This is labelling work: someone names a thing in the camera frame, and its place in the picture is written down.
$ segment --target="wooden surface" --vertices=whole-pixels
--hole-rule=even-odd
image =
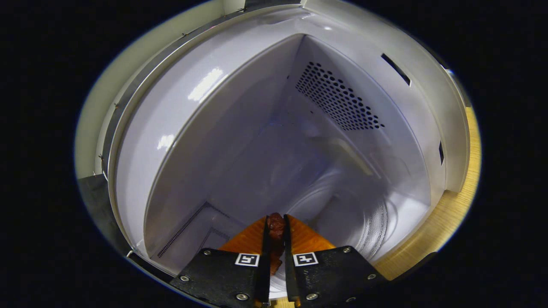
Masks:
[[[481,142],[476,115],[466,108],[470,129],[470,163],[463,190],[459,193],[446,191],[438,205],[423,225],[396,250],[377,261],[375,268],[392,280],[422,260],[431,252],[438,251],[451,238],[466,216],[478,185],[481,168]],[[294,308],[287,298],[272,301],[276,308]]]

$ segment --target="perforated vent panel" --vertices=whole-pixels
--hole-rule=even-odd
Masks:
[[[315,102],[343,130],[384,127],[351,85],[336,78],[320,63],[309,62],[295,88]]]
[[[162,248],[162,250],[160,250],[160,252],[157,254],[158,258],[161,258],[164,253],[169,249],[169,247],[171,247],[171,245],[177,240],[177,238],[185,231],[185,229],[189,226],[189,224],[191,222],[194,221],[194,219],[198,216],[198,214],[203,210],[203,209],[206,209],[206,208],[211,208],[219,213],[221,213],[222,215],[230,218],[230,216],[226,215],[225,213],[221,212],[220,210],[218,210],[216,207],[214,207],[213,205],[209,204],[208,202],[204,203],[195,213],[194,215],[192,215],[192,217],[190,217],[186,223],[177,231],[177,233],[175,233],[175,235],[169,240],[169,242],[164,246],[164,248]]]

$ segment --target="food item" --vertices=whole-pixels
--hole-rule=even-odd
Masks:
[[[336,248],[323,236],[297,218],[287,215],[291,230],[291,254],[310,253]]]
[[[268,218],[270,235],[270,276],[273,276],[282,265],[280,257],[283,254],[285,246],[283,244],[283,230],[286,227],[286,221],[279,213],[272,213]]]
[[[262,237],[264,234],[265,219],[263,217],[235,237],[226,242],[219,250],[234,253],[261,254]],[[270,236],[270,276],[274,275],[282,265],[280,257],[284,251],[283,230],[286,227],[286,221],[278,213],[272,213],[267,221]]]

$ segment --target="black background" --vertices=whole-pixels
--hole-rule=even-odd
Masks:
[[[21,221],[14,232],[24,238],[14,241],[21,266],[8,268],[18,289],[14,303],[192,305],[103,240],[79,197],[72,147],[80,108],[103,69],[146,31],[198,3],[20,2],[14,8],[24,31],[8,36],[8,49],[23,47],[20,156],[26,162],[20,180],[26,200],[16,201]],[[546,266],[531,265],[541,259],[542,241],[532,239],[542,229],[526,226],[543,207],[533,197],[541,184],[543,113],[532,77],[541,76],[539,21],[546,10],[524,1],[359,4],[445,60],[469,91],[483,142],[478,193],[459,231],[412,277],[359,305],[541,306]]]

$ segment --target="ventilation hole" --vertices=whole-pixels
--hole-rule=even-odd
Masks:
[[[295,88],[306,97],[310,98],[317,106],[322,108],[322,110],[328,114],[341,129],[359,130],[373,129],[373,126],[376,126],[377,128],[384,127],[384,125],[380,124],[377,120],[374,120],[375,123],[371,122],[373,121],[373,117],[367,117],[363,113],[366,112],[370,115],[371,113],[366,111],[366,109],[370,110],[370,108],[367,106],[361,108],[364,107],[364,105],[358,101],[362,101],[362,98],[352,94],[351,92],[353,92],[353,89],[346,88],[342,85],[343,81],[341,79],[335,79],[335,77],[329,76],[333,74],[330,71],[327,71],[329,75],[321,74],[318,70],[322,73],[325,73],[326,71],[324,69],[318,69],[317,67],[314,67],[314,70],[316,71],[312,73],[312,68],[310,66],[307,67],[310,68],[310,70],[304,69]]]
[[[443,157],[443,147],[442,147],[442,142],[441,141],[439,142],[439,158],[441,160],[441,164],[443,164],[444,157]]]
[[[385,54],[383,54],[381,56],[381,58],[383,58],[390,66],[392,66],[392,68],[403,78],[403,80],[405,80],[405,82],[408,86],[411,86],[411,79],[409,79],[409,77],[407,77],[407,75],[402,71],[402,69],[399,66],[397,66],[394,63],[394,61],[392,61],[392,59],[390,59]]]

